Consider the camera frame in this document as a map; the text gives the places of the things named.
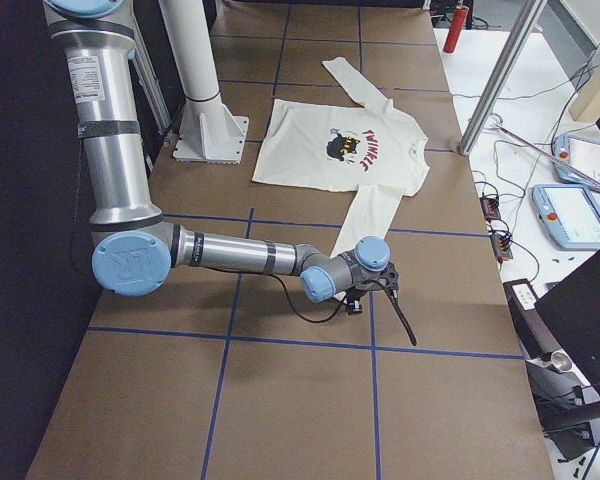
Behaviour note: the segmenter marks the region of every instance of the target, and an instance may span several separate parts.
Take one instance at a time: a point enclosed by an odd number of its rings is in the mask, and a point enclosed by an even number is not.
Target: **white pillar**
[[[240,163],[249,119],[222,103],[202,0],[160,0],[186,105],[174,157]]]

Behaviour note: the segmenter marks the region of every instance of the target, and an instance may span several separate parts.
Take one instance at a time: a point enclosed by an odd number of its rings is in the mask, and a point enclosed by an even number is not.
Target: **white pole base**
[[[195,115],[193,106],[187,100],[180,125],[180,140],[173,151],[173,158],[181,162],[239,164],[247,138],[249,118],[234,117],[225,105],[222,105],[222,111],[227,136],[214,142],[204,113]]]

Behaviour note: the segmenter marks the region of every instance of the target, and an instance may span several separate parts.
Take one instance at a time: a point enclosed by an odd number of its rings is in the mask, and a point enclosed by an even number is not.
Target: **red cylinder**
[[[451,21],[451,27],[447,34],[447,40],[444,42],[444,48],[442,49],[446,53],[453,53],[458,44],[460,38],[460,32],[464,27],[464,22],[467,20],[469,14],[469,7],[466,5],[457,5],[454,10],[453,20]]]

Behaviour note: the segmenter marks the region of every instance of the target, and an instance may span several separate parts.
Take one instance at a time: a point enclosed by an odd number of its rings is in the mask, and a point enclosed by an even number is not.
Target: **white cloth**
[[[364,108],[276,100],[253,181],[358,191],[332,253],[337,255],[365,235],[386,235],[402,196],[415,195],[429,171],[427,137],[344,58],[323,65]]]

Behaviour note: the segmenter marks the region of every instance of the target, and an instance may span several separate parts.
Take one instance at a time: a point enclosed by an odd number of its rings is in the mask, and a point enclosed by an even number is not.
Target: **printed logo on shirt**
[[[379,144],[375,132],[367,130],[362,132],[362,135],[351,131],[343,133],[340,133],[337,128],[331,129],[327,155],[346,164],[357,162],[365,172],[368,172],[378,159]]]

